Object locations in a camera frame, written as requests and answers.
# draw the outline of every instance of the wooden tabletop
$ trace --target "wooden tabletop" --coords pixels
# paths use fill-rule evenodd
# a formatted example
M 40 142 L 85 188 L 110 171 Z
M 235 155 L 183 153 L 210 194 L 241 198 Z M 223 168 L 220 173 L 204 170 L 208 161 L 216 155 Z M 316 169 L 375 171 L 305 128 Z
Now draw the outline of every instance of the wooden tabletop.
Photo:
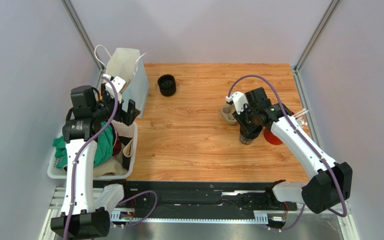
M 138 124 L 135 164 L 129 180 L 269 182 L 308 181 L 300 163 L 285 145 L 271 145 L 263 134 L 250 145 L 239 141 L 239 125 L 229 125 L 220 111 L 232 83 L 257 74 L 268 79 L 293 112 L 302 109 L 288 64 L 146 64 L 150 84 Z M 177 91 L 161 95 L 157 80 L 171 74 Z M 246 78 L 233 90 L 264 87 Z

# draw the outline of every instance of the white wall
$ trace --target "white wall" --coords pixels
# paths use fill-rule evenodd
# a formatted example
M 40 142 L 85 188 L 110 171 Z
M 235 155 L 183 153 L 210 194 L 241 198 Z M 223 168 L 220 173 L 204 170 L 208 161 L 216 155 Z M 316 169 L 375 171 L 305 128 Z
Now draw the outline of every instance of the white wall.
M 0 0 L 0 239 L 38 238 L 70 90 L 98 74 L 59 0 Z
M 95 46 L 140 49 L 145 63 L 294 65 L 330 0 L 72 2 Z
M 324 150 L 353 168 L 360 238 L 384 239 L 384 1 L 343 0 L 301 76 Z

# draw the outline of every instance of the laundry basket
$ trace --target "laundry basket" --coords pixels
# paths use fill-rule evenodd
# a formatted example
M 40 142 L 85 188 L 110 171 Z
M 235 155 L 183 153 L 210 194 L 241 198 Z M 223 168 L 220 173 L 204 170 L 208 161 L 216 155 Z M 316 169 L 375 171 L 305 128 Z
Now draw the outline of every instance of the laundry basket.
M 118 132 L 119 136 L 124 136 L 128 138 L 133 138 L 133 154 L 130 158 L 130 166 L 128 172 L 125 175 L 103 175 L 93 178 L 94 180 L 114 180 L 114 179 L 125 179 L 130 176 L 133 172 L 133 165 L 135 164 L 136 158 L 136 149 L 138 145 L 138 125 L 133 122 L 130 126 L 125 125 L 117 121 L 112 121 L 112 125 L 115 130 Z M 47 175 L 51 179 L 66 179 L 67 173 L 63 169 L 58 169 L 56 165 L 61 161 L 60 158 L 55 157 L 56 148 L 53 147 L 53 152 L 51 153 L 50 161 L 48 163 Z

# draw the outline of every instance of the stack of black lids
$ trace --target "stack of black lids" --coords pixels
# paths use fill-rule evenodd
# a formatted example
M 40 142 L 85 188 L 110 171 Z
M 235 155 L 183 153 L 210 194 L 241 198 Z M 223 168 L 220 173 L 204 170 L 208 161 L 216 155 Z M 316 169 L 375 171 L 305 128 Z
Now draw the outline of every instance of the stack of black lids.
M 166 74 L 158 79 L 159 91 L 164 96 L 171 96 L 176 92 L 176 81 L 174 76 Z

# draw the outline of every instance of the robotic arm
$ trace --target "robotic arm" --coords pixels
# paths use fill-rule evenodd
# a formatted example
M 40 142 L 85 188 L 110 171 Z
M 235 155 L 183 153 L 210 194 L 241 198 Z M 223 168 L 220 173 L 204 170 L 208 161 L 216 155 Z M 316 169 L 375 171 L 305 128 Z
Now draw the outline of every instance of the robotic arm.
M 272 189 L 277 201 L 306 204 L 316 214 L 341 202 L 335 180 L 314 149 L 326 160 L 333 171 L 343 198 L 346 200 L 350 197 L 352 168 L 346 162 L 337 163 L 322 151 L 299 127 L 291 111 L 282 105 L 288 115 L 284 116 L 279 103 L 272 104 L 262 87 L 245 94 L 235 92 L 226 97 L 226 102 L 235 107 L 236 112 L 233 116 L 240 125 L 241 143 L 251 144 L 263 128 L 266 128 L 288 147 L 310 178 L 309 182 L 277 182 Z
M 73 108 L 69 110 L 62 129 L 68 156 L 66 192 L 61 216 L 52 218 L 50 227 L 56 234 L 63 237 L 64 229 L 68 224 L 67 237 L 71 240 L 107 236 L 111 223 L 110 213 L 124 198 L 123 186 L 111 184 L 106 186 L 96 202 L 94 201 L 93 162 L 97 149 L 95 140 L 91 141 L 80 153 L 78 162 L 74 162 L 74 158 L 85 141 L 97 134 L 103 121 L 109 120 L 115 107 L 115 94 L 118 106 L 113 120 L 130 126 L 140 114 L 133 100 L 128 101 L 127 111 L 122 110 L 123 100 L 120 91 L 126 82 L 120 77 L 111 77 L 106 74 L 104 77 L 112 82 L 116 91 L 109 83 L 106 83 L 102 86 L 102 100 L 97 101 L 95 92 L 99 92 L 94 87 L 80 86 L 72 89 L 70 97 Z M 75 194 L 72 202 L 73 188 Z M 71 215 L 70 223 L 67 223 L 68 215 Z

